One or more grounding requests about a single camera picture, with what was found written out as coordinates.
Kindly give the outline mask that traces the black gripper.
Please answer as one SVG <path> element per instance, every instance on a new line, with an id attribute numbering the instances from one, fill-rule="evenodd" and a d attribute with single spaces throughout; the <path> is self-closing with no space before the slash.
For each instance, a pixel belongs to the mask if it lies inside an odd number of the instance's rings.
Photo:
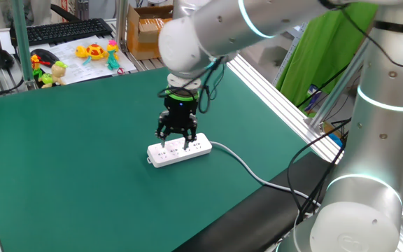
<path id="1" fill-rule="evenodd" d="M 155 136 L 161 140 L 161 146 L 165 147 L 166 139 L 172 133 L 171 127 L 182 128 L 182 135 L 185 138 L 183 149 L 187 150 L 189 143 L 197 139 L 198 121 L 195 114 L 198 101 L 181 101 L 168 96 L 164 99 L 164 106 L 167 111 L 159 115 Z"/>

